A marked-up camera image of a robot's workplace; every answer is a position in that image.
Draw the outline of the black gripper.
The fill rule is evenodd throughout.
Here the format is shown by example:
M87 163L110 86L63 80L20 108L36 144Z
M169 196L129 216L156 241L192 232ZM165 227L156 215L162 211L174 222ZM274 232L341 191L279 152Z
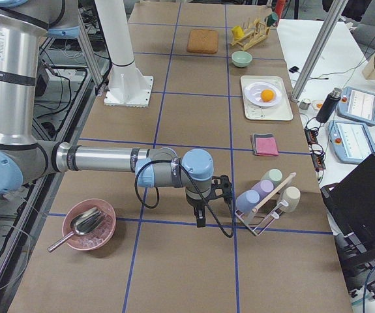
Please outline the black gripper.
M196 226L198 228L204 228L206 226L205 202L203 200L192 200L190 204L193 206Z

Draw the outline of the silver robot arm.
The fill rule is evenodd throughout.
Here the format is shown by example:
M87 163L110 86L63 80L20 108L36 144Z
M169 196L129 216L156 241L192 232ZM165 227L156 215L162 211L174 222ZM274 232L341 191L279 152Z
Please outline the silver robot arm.
M214 172L207 151L178 157L170 148L84 147L32 135L39 40L76 38L79 19L76 1L0 1L0 194L55 172L131 171L136 187L184 188L205 226Z

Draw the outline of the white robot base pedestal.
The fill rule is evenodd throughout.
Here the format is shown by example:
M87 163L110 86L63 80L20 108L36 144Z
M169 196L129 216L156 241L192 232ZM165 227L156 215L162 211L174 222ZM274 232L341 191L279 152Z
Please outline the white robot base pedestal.
M136 66L124 2L96 1L95 5L112 63L105 105L147 107L154 78L144 76Z

